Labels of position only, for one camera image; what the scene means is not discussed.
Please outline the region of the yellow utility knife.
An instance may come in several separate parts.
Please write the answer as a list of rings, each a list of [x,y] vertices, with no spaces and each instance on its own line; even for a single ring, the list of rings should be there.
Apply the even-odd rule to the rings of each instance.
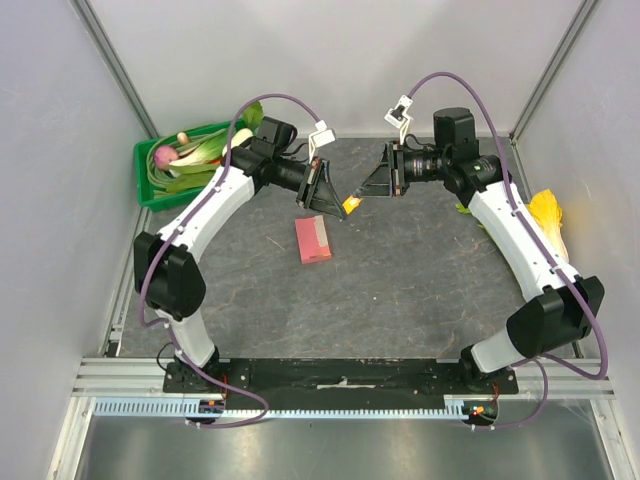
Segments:
[[[342,203],[346,215],[351,215],[362,203],[363,197],[359,190],[354,191]]]

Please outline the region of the pink express box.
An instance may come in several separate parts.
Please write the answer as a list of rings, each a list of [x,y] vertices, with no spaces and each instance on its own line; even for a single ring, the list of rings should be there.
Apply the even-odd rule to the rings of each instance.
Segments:
[[[294,224],[302,264],[318,263],[332,258],[322,215],[299,218]]]

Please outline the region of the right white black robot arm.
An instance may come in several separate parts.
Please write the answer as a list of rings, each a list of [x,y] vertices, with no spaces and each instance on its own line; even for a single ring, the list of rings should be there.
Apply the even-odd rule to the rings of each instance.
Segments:
[[[565,261],[527,211],[500,159],[481,154],[469,109],[436,111],[433,143],[409,146],[408,108],[408,99],[402,99],[386,114],[399,137],[384,147],[380,162],[354,195],[396,197],[413,183],[440,181],[484,227],[511,267],[524,305],[502,330],[461,353],[459,384],[477,394],[493,383],[495,372],[587,337],[604,287]]]

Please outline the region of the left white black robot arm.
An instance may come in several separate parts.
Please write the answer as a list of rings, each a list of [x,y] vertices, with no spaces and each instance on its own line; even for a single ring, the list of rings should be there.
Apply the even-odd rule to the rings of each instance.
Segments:
[[[231,150],[204,190],[158,233],[134,240],[134,287],[142,308],[158,313],[178,361],[187,366],[185,382],[208,393],[219,382],[219,352],[210,339],[200,307],[206,283],[199,260],[222,226],[263,187],[275,185],[296,195],[297,204],[340,220],[347,214],[331,183],[327,160],[290,159],[286,150],[297,134],[294,125],[266,117],[255,135]]]

